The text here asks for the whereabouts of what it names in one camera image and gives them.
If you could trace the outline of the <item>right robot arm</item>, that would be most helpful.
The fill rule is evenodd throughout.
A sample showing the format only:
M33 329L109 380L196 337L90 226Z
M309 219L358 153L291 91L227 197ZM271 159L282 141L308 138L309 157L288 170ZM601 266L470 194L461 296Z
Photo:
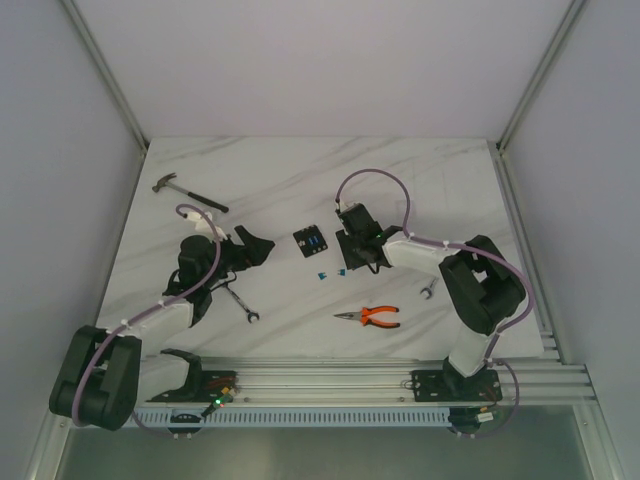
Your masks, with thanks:
M443 362L443 387L453 398L468 397L478 387L500 324L525 300L521 278L486 236L446 248L407 236L399 226L382 228L360 203L339 207L336 214L342 226L336 238L349 270L366 267L377 274L382 268L405 268L440 275L462 322Z

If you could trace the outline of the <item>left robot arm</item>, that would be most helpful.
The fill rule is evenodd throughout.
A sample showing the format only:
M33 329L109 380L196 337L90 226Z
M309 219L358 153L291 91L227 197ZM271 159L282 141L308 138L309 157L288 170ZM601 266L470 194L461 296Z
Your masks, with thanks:
M239 239L191 235L160 300L142 318L117 326L86 325L73 335L51 390L51 413L80 426L116 431L147 401L192 402L204 395L200 356L171 347L170 338L203 320L213 290L262 265L276 244L243 226Z

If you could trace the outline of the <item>black fuse box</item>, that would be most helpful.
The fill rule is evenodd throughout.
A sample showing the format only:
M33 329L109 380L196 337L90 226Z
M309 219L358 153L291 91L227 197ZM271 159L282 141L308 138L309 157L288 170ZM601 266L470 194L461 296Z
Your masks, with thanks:
M304 258L309 258L328 248L317 225L310 225L293 233L293 238Z

